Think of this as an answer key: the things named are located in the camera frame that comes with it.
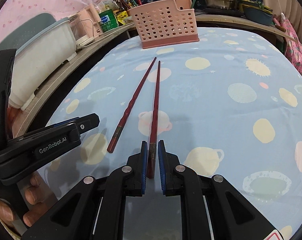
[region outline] white sticker with red border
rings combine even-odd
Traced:
[[[283,240],[278,230],[273,230],[264,240]]]

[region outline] pink basket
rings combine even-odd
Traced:
[[[191,0],[160,0],[129,10],[142,48],[199,41]]]

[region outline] white plastic bin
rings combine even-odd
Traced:
[[[50,25],[17,50],[9,104],[24,110],[34,91],[65,60],[76,56],[69,18]]]

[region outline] wooden countertop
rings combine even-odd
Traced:
[[[262,25],[259,23],[249,21],[247,19],[240,18],[240,17],[201,14],[201,15],[196,15],[195,19],[197,22],[214,22],[214,23],[219,23],[219,24],[227,23],[227,25],[229,25],[229,26],[238,26],[238,27],[240,25],[246,29],[256,29],[256,30],[265,31],[268,33],[273,33],[273,34],[282,36],[284,38],[287,38],[289,40],[296,42],[296,40],[294,38],[292,38],[291,36],[289,36],[287,33],[284,33],[273,26]]]
[[[13,125],[13,136],[17,137],[27,132],[30,124],[35,116],[38,114],[44,103],[52,95],[52,93],[59,87],[60,84],[86,59],[88,59],[98,49],[102,48],[108,42],[134,27],[134,24],[127,24],[119,28],[110,30],[100,36],[98,42],[92,44],[79,51],[77,55],[64,65],[59,66],[39,87],[35,98],[31,101],[29,106],[18,114]]]

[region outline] basket base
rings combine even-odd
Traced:
[[[200,41],[198,34],[180,36],[180,37],[172,37],[166,39],[160,39],[157,41],[144,41],[142,42],[142,49],[150,49],[161,46],[168,46],[174,44],[182,44],[188,42],[198,42]]]

